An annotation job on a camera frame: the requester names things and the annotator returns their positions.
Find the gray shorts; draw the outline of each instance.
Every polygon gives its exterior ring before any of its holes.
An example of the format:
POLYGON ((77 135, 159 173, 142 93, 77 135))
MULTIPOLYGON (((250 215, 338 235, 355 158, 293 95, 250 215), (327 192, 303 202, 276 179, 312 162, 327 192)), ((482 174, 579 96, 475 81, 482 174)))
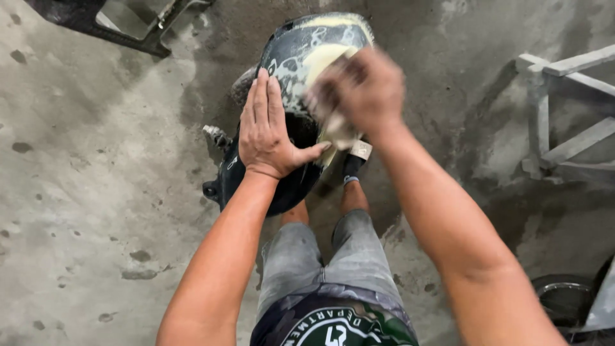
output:
POLYGON ((346 214, 333 231, 331 262, 323 267, 314 232, 288 223, 263 247, 263 283, 257 321, 276 301, 314 283, 339 283, 387 294, 403 306, 371 217, 362 209, 346 214))

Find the metal frame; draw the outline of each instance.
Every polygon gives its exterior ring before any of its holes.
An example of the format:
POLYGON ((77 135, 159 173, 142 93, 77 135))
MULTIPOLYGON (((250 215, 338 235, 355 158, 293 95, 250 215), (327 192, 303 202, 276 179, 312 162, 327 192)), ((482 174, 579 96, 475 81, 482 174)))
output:
POLYGON ((137 39, 121 33, 108 18, 99 15, 107 0, 25 1, 48 22, 160 58, 166 58, 171 54, 171 50, 160 40, 177 17, 190 6, 198 4, 211 6, 215 2, 215 0, 173 0, 149 25, 146 36, 137 39), (97 23, 97 15, 104 25, 97 23))
POLYGON ((528 117, 530 157, 522 168, 533 179, 543 179, 550 170, 566 180, 602 181, 615 183, 615 162, 575 164, 570 158, 599 141, 615 134, 615 119, 606 118, 567 142, 549 150, 549 83, 555 78, 567 78, 615 97, 615 86, 591 78, 579 71, 615 60, 615 45, 578 55, 559 62, 548 62, 530 54, 517 59, 517 71, 527 81, 528 99, 534 106, 528 117))

